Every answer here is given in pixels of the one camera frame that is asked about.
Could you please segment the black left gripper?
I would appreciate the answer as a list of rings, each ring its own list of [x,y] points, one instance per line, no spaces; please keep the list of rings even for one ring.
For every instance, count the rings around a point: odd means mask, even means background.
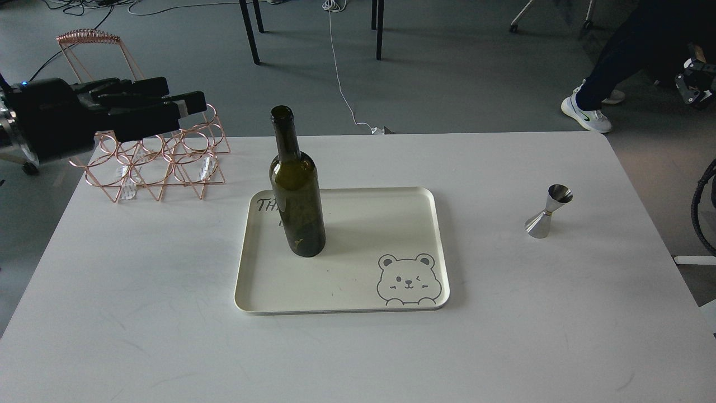
[[[120,143],[179,130],[179,120],[206,110],[203,92],[168,96],[164,77],[117,77],[70,85],[63,79],[10,85],[2,78],[2,150],[21,149],[43,164],[89,151],[95,133],[112,130]]]

